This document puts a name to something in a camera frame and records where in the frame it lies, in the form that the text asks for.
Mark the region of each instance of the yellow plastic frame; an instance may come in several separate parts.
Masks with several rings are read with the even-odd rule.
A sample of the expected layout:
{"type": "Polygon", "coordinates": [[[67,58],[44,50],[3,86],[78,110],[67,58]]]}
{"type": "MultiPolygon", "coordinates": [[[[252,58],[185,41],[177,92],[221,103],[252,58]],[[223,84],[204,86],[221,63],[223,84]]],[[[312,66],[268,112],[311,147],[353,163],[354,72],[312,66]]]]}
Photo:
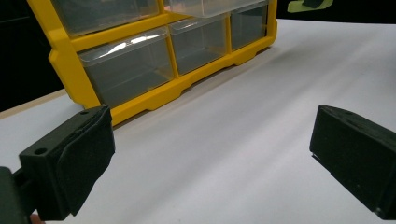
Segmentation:
{"type": "MultiPolygon", "coordinates": [[[[30,8],[35,13],[42,30],[52,46],[49,61],[64,84],[65,90],[75,103],[81,104],[84,108],[91,108],[101,104],[78,57],[79,51],[188,18],[188,16],[165,11],[163,9],[163,0],[157,1],[160,14],[155,17],[90,35],[70,37],[64,29],[50,0],[28,0],[30,8]]],[[[272,0],[268,5],[267,17],[267,35],[235,51],[232,51],[231,25],[230,17],[228,17],[226,19],[227,54],[183,76],[177,73],[175,53],[173,52],[170,36],[168,36],[166,42],[175,78],[152,91],[112,108],[113,126],[142,111],[154,110],[175,100],[194,82],[222,68],[231,65],[240,65],[254,58],[257,52],[272,45],[276,39],[276,0],[272,0]]]]}

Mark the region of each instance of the yellow storage organizer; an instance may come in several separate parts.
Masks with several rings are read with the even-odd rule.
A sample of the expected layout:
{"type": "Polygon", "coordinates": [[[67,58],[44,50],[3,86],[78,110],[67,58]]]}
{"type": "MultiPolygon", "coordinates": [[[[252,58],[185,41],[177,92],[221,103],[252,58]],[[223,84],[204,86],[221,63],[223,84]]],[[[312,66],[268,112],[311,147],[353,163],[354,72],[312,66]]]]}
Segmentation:
{"type": "Polygon", "coordinates": [[[90,5],[84,6],[85,11],[62,5],[86,1],[28,3],[52,46],[49,61],[70,98],[84,108],[109,104],[113,125],[175,100],[194,82],[254,58],[276,39],[276,0],[253,0],[254,4],[210,18],[167,11],[178,5],[169,6],[163,0],[145,0],[153,3],[150,6],[131,0],[135,1],[132,7],[117,0],[101,2],[112,1],[116,4],[100,12],[119,10],[118,17],[106,16],[93,26],[84,19],[90,5]],[[65,8],[73,9],[70,15],[62,13],[65,8]],[[264,16],[255,17],[257,13],[264,16]],[[77,14],[84,20],[74,21],[77,14]],[[249,30],[257,22],[261,28],[249,30]],[[147,86],[139,87],[135,80],[147,86]]]}

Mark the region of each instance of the screw hole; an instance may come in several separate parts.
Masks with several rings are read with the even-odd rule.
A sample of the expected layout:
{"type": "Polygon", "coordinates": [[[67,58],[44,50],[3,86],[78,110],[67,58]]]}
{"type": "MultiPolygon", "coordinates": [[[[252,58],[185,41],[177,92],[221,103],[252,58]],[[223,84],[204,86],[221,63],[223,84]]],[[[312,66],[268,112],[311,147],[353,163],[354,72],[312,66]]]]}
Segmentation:
{"type": "Polygon", "coordinates": [[[47,149],[46,148],[39,148],[39,149],[37,149],[36,151],[35,151],[35,154],[36,155],[41,155],[41,154],[44,154],[44,153],[46,153],[47,152],[47,149]]]}

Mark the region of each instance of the black background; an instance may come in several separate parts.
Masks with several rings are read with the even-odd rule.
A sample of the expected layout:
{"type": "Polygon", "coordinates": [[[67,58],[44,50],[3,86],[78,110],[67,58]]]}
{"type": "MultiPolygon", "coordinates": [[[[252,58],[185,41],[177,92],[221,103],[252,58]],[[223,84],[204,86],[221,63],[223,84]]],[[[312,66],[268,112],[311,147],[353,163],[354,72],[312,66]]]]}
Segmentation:
{"type": "MultiPolygon", "coordinates": [[[[334,0],[324,10],[300,13],[287,12],[288,3],[278,1],[279,19],[396,23],[389,0],[334,0]]],[[[48,60],[50,44],[25,0],[0,0],[0,45],[0,111],[64,87],[48,60]]]]}

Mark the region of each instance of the white table surface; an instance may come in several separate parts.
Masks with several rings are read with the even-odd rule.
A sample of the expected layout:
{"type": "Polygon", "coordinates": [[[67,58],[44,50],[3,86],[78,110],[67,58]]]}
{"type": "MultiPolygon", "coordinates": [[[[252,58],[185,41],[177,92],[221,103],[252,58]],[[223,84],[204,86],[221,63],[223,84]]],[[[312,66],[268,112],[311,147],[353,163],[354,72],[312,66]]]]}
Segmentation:
{"type": "MultiPolygon", "coordinates": [[[[64,223],[385,223],[309,141],[318,105],[396,131],[395,40],[396,25],[278,20],[268,50],[119,125],[110,166],[64,223]]],[[[81,109],[63,95],[0,119],[0,165],[15,172],[81,109]]]]}

